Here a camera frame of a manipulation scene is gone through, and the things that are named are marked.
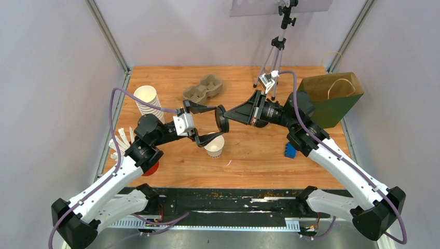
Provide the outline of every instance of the gray floor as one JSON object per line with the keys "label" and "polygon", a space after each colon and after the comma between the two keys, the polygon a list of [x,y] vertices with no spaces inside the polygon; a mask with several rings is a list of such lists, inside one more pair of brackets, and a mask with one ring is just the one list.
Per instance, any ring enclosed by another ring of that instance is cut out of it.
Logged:
{"label": "gray floor", "polygon": [[[324,232],[329,222],[320,222]],[[108,228],[88,247],[103,249],[131,234],[139,233],[133,229]],[[356,248],[377,249],[377,243],[364,238],[351,223],[337,222],[325,238],[308,241],[300,239],[291,232],[245,232],[245,231],[188,231],[170,230],[156,236],[142,236],[126,240],[112,247],[154,248],[154,249],[220,249],[220,248]]]}

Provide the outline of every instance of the stack of paper cups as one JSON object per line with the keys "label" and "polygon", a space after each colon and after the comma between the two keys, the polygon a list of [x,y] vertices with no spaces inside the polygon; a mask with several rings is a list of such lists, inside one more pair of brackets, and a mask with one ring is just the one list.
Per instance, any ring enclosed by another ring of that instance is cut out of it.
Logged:
{"label": "stack of paper cups", "polygon": [[[159,98],[157,97],[156,89],[152,86],[141,86],[136,89],[134,92],[134,96],[139,98],[140,100],[147,102],[148,104],[161,107]],[[139,108],[139,111],[142,115],[145,114],[153,114],[155,115],[162,123],[165,123],[165,119],[163,117],[163,112],[160,110],[153,109],[151,107],[145,106],[136,101],[136,105]]]}

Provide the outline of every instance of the red object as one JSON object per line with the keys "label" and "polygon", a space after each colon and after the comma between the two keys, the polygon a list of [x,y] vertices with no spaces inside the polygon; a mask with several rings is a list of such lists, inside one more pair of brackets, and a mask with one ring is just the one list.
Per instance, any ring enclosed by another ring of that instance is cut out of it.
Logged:
{"label": "red object", "polygon": [[156,164],[151,167],[151,169],[147,170],[142,176],[150,176],[156,172],[156,170],[159,168],[159,162],[156,162]]}

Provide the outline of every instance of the tripod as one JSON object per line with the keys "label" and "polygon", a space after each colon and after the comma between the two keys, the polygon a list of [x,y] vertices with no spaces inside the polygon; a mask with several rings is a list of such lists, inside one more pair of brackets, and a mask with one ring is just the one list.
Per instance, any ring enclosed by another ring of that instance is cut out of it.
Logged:
{"label": "tripod", "polygon": [[[266,59],[264,61],[264,64],[262,65],[260,72],[258,73],[257,79],[254,82],[254,88],[257,87],[258,84],[258,77],[262,73],[266,73],[266,64],[269,61],[270,55],[275,50],[275,54],[272,58],[272,65],[270,67],[270,71],[280,70],[281,67],[281,59],[283,58],[283,51],[284,51],[284,43],[286,42],[286,38],[284,38],[284,34],[286,33],[287,26],[292,24],[292,26],[295,26],[296,18],[292,19],[290,18],[290,14],[292,12],[292,7],[296,7],[298,5],[298,0],[291,0],[290,5],[287,6],[278,6],[278,13],[280,16],[283,16],[283,21],[281,22],[281,35],[275,37],[271,42],[271,49],[269,54],[266,56]],[[275,85],[273,86],[273,92],[272,92],[272,100],[275,100],[275,94],[277,92],[277,85],[278,85],[278,78],[275,80]]]}

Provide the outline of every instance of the paper bag handle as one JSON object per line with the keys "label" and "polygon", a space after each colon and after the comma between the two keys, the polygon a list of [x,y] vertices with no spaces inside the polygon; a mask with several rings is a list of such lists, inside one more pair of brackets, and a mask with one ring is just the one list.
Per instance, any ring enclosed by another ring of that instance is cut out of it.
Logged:
{"label": "paper bag handle", "polygon": [[338,82],[338,81],[340,81],[340,80],[344,80],[344,81],[350,83],[351,87],[353,88],[353,91],[350,92],[349,94],[347,94],[346,97],[348,97],[348,96],[354,94],[354,92],[356,92],[356,88],[354,87],[354,85],[353,85],[353,83],[352,83],[351,81],[349,81],[349,80],[347,80],[347,79],[343,79],[343,78],[341,78],[341,79],[337,79],[337,80],[335,80],[335,82],[333,82],[333,84],[330,86],[330,88],[329,88],[328,91],[327,91],[327,99],[330,99],[330,91],[331,91],[331,89],[333,88],[333,86],[335,85],[335,83]]}
{"label": "paper bag handle", "polygon": [[339,69],[340,69],[340,67],[341,67],[341,65],[342,65],[342,63],[343,63],[343,56],[342,56],[342,54],[341,54],[340,52],[337,52],[337,51],[330,51],[330,52],[326,53],[326,54],[324,55],[324,57],[322,58],[322,60],[321,60],[321,66],[323,66],[325,58],[327,58],[327,56],[328,56],[329,54],[332,54],[332,53],[335,53],[335,54],[338,54],[339,56],[341,56],[341,63],[340,63],[339,66],[338,66],[338,72],[336,72],[336,73],[339,73]]}

